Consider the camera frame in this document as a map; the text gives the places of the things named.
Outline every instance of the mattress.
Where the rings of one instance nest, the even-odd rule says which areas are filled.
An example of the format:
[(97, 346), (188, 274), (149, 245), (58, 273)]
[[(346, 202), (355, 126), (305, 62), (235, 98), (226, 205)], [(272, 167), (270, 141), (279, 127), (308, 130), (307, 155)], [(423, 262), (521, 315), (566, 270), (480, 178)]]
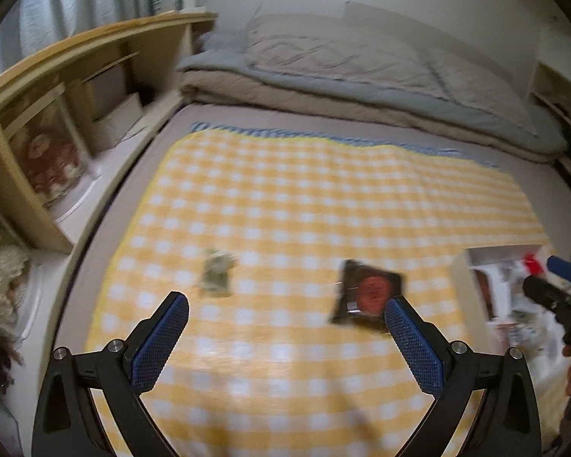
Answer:
[[(454, 142), (411, 129), (253, 108), (191, 105), (181, 111), (150, 146), (104, 218), (73, 285), (59, 329), (57, 344), (67, 345), (74, 352), (83, 351), (86, 332), (89, 330), (95, 307), (94, 299), (105, 275), (107, 263), (122, 240), (132, 213), (138, 206), (158, 163), (174, 142), (189, 132), (190, 126), (195, 121), (258, 128), (290, 127), (342, 136), (354, 133), (356, 136), (371, 139), (460, 149), (478, 160), (495, 163), (512, 174), (533, 204), (537, 216), (557, 250), (563, 256), (571, 253), (571, 194), (549, 166), (534, 165), (493, 149)], [(554, 427), (557, 427), (558, 417), (555, 419)]]

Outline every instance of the metal screw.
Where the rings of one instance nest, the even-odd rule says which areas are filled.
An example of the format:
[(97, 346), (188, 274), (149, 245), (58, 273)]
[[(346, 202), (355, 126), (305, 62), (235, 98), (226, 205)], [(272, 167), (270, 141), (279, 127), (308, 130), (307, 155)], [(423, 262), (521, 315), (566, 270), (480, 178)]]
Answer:
[(514, 359), (522, 359), (522, 350), (520, 350), (518, 347), (512, 347), (510, 349), (510, 356), (512, 356)]
[(455, 354), (465, 354), (467, 352), (467, 345), (457, 340), (456, 342), (452, 343), (451, 349)]
[(123, 345), (124, 345), (123, 340), (119, 340), (119, 339), (110, 340), (108, 342), (108, 350), (110, 352), (118, 352), (120, 349), (123, 348)]
[(65, 347), (58, 347), (53, 352), (53, 357), (58, 361), (61, 361), (65, 356), (67, 356), (67, 348)]

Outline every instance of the dark package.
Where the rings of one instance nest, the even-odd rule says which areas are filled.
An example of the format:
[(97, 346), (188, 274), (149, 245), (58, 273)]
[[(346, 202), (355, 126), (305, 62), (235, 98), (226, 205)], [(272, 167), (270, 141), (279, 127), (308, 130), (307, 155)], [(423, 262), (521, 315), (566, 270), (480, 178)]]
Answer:
[(339, 299), (331, 322), (354, 324), (387, 333), (385, 305), (402, 295), (403, 277), (348, 259), (343, 263)]

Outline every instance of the snack package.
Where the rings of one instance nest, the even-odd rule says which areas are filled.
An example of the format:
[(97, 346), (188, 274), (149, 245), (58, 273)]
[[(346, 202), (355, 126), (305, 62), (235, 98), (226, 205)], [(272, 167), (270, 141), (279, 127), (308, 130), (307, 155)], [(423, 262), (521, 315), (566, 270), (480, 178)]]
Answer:
[(402, 295), (402, 275), (352, 259), (343, 263), (339, 282), (339, 299), (331, 322), (354, 324), (388, 332), (385, 305), (392, 297)]
[(488, 276), (486, 276), (485, 272), (480, 270), (474, 270), (474, 273), (478, 282), (478, 287), (482, 293), (482, 299), (484, 299), (488, 319), (494, 319), (495, 311), (493, 310), (493, 296), (491, 294), (491, 286), (488, 280)]
[(43, 204), (62, 197), (84, 171), (55, 103), (35, 115), (10, 139), (10, 147)]

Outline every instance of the red object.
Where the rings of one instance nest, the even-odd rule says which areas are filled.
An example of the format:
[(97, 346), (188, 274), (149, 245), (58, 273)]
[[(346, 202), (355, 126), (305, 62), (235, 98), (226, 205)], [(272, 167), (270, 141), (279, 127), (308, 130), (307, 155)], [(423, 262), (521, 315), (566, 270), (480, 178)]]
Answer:
[(362, 313), (381, 316), (390, 298), (391, 283), (382, 276), (368, 276), (357, 290), (357, 308)]
[(533, 276), (540, 276), (544, 274), (544, 269), (539, 264), (539, 261), (535, 259), (533, 254), (527, 254), (522, 260), (524, 265), (527, 267), (528, 272)]

